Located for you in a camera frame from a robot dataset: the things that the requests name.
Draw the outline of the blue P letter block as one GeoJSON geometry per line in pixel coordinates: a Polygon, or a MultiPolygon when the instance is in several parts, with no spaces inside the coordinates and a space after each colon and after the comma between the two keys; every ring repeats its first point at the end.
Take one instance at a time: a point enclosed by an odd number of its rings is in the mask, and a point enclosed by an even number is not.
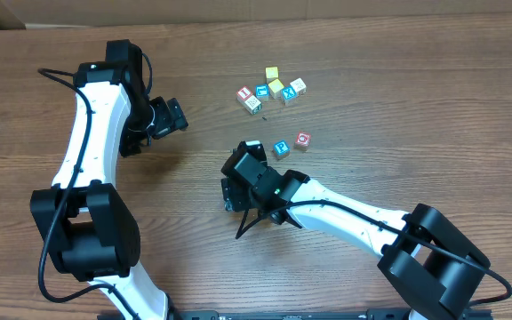
{"type": "Polygon", "coordinates": [[[285,140],[276,142],[273,146],[273,149],[275,157],[278,160],[287,157],[291,153],[291,149],[285,140]]]}

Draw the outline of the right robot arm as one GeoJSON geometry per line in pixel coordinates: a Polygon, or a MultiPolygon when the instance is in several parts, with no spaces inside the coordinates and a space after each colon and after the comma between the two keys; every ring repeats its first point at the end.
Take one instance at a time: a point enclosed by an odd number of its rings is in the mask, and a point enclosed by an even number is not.
{"type": "Polygon", "coordinates": [[[370,254],[411,307],[413,319],[461,319],[484,272],[486,256],[436,208],[378,208],[337,194],[306,174],[268,165],[258,141],[243,141],[222,169],[228,210],[336,236],[370,254]]]}

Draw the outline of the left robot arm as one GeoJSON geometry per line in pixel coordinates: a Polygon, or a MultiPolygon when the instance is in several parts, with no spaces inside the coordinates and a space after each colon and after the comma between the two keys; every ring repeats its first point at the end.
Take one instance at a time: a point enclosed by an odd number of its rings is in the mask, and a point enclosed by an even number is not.
{"type": "Polygon", "coordinates": [[[30,211],[44,244],[37,284],[51,302],[103,292],[123,319],[178,319],[171,298],[140,262],[139,226],[116,190],[116,163],[152,140],[188,128],[176,99],[150,98],[148,56],[131,41],[106,44],[103,61],[77,72],[39,74],[76,95],[76,116],[59,171],[33,192],[30,211]]]}

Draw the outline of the red O letter block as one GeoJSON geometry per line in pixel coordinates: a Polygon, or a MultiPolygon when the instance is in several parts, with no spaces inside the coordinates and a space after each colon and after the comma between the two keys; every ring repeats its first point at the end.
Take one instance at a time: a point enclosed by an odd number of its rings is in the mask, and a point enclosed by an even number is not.
{"type": "Polygon", "coordinates": [[[310,145],[311,135],[307,132],[298,132],[294,147],[300,150],[307,151],[310,145]]]}

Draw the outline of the red I letter block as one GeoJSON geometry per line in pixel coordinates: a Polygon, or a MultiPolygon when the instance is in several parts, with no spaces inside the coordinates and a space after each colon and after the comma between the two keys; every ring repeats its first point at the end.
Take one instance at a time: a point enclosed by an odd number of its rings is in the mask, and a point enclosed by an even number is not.
{"type": "Polygon", "coordinates": [[[243,86],[236,92],[236,98],[241,103],[245,103],[251,96],[253,93],[247,86],[243,86]]]}

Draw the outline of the white green patterned block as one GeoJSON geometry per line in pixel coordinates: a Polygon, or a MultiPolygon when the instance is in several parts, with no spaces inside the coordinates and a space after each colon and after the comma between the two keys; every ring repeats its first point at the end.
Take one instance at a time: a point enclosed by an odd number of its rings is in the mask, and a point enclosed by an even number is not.
{"type": "Polygon", "coordinates": [[[251,115],[255,115],[261,111],[261,101],[254,95],[251,95],[244,101],[244,107],[251,115]]]}

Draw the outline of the blue L letter block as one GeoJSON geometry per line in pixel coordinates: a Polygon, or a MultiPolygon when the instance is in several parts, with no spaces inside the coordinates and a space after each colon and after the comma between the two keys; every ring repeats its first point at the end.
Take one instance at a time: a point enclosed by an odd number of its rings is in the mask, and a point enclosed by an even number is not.
{"type": "Polygon", "coordinates": [[[269,89],[266,84],[256,85],[254,88],[255,97],[260,101],[269,101],[269,89]]]}

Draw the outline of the blue X letter block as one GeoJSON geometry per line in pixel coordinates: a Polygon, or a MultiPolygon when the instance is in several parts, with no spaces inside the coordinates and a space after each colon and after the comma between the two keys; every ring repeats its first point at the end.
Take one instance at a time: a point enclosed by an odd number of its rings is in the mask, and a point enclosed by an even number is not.
{"type": "Polygon", "coordinates": [[[281,97],[285,106],[289,106],[296,101],[298,93],[291,86],[286,86],[281,90],[281,97]]]}

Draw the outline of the yellow block near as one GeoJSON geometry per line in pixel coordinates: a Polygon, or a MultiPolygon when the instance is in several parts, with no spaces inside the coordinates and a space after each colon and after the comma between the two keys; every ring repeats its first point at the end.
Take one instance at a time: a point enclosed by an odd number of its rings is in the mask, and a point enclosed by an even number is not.
{"type": "Polygon", "coordinates": [[[281,92],[283,88],[284,85],[278,78],[268,83],[269,95],[275,100],[281,99],[281,92]]]}

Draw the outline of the yellow block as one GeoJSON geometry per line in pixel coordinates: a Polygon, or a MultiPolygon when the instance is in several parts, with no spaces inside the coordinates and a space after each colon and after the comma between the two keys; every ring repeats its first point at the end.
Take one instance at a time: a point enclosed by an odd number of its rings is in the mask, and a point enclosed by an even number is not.
{"type": "Polygon", "coordinates": [[[281,92],[283,88],[284,85],[278,78],[268,83],[269,95],[275,100],[281,99],[281,92]]]}
{"type": "Polygon", "coordinates": [[[279,70],[278,67],[266,67],[265,68],[265,78],[266,83],[269,84],[276,80],[279,77],[279,70]]]}

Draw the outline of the white patterned block far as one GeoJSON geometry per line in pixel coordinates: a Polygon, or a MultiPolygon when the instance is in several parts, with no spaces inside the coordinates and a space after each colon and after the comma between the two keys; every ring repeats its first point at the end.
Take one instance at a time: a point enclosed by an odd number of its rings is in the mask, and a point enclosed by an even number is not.
{"type": "Polygon", "coordinates": [[[291,88],[296,92],[298,96],[301,96],[307,92],[307,85],[301,78],[297,78],[290,82],[291,88]]]}

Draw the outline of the yellow block far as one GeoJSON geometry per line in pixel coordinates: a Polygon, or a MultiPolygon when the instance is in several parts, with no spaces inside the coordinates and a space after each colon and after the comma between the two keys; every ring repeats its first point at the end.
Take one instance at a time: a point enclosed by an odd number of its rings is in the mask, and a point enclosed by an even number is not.
{"type": "Polygon", "coordinates": [[[266,83],[269,84],[276,80],[279,77],[279,70],[278,67],[266,67],[265,68],[265,78],[266,83]]]}

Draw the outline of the cardboard box edge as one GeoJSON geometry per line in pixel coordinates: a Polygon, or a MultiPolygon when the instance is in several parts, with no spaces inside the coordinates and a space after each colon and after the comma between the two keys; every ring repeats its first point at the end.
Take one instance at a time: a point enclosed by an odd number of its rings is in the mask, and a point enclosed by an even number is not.
{"type": "Polygon", "coordinates": [[[512,0],[0,0],[0,28],[512,12],[512,0]]]}

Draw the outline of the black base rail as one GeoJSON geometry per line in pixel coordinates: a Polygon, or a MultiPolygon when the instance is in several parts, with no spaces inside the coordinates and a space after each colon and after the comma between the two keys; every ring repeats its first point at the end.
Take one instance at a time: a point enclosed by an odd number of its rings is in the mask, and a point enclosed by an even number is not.
{"type": "Polygon", "coordinates": [[[371,308],[355,312],[256,312],[256,313],[218,313],[213,310],[181,311],[184,320],[407,320],[408,308],[371,308]]]}

